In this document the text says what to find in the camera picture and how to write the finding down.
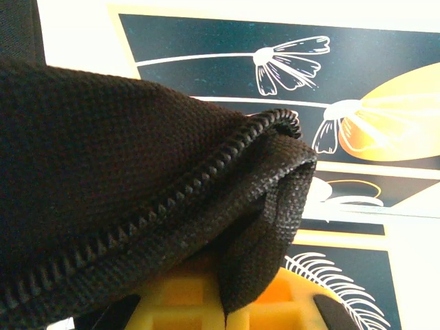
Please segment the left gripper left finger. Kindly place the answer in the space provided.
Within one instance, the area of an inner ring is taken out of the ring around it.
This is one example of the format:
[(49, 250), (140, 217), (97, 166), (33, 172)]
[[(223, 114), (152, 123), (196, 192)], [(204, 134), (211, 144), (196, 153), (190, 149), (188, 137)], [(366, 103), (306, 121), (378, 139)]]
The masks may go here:
[(226, 330), (215, 264), (186, 261), (82, 316), (82, 330)]

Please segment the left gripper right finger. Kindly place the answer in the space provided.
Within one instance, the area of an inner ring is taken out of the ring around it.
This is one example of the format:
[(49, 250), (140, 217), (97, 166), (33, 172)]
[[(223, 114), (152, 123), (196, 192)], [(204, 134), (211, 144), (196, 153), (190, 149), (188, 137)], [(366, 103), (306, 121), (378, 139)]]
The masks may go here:
[(252, 303), (228, 315), (228, 330), (358, 330), (331, 291), (280, 268)]

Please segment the black backpack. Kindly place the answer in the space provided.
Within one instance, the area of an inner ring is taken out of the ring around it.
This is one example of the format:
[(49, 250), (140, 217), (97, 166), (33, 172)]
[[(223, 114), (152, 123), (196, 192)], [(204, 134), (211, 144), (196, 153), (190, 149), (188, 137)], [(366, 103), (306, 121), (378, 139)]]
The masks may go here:
[(315, 167), (295, 112), (49, 66), (37, 1), (0, 0), (0, 330), (105, 308), (200, 252), (237, 311), (275, 277)]

